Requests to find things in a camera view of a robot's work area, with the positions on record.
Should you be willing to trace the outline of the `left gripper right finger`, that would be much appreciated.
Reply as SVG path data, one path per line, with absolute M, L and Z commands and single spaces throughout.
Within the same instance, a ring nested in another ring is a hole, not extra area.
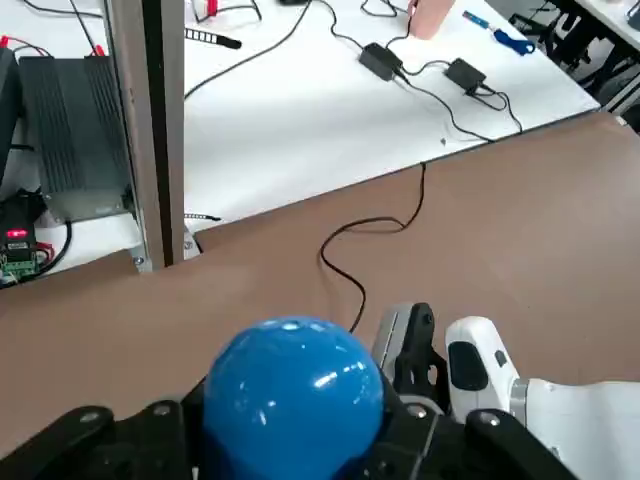
M 381 479 L 573 479 L 575 475 L 510 414 L 474 410 L 464 423 L 399 398 L 385 401 Z

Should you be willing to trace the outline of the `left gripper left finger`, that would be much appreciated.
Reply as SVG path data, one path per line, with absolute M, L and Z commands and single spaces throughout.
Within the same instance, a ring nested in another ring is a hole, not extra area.
M 200 463 L 204 384 L 117 420 L 74 408 L 1 458 L 3 479 L 193 479 Z

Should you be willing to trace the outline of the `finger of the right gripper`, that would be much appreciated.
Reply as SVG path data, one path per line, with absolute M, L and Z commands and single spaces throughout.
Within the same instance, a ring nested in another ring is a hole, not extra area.
M 433 348 L 401 352 L 395 360 L 393 387 L 398 394 L 433 400 L 441 409 L 451 405 L 447 362 Z
M 402 353 L 427 353 L 435 330 L 433 311 L 428 303 L 402 303 L 383 315 L 373 345 L 373 358 L 384 373 L 395 372 L 395 361 Z

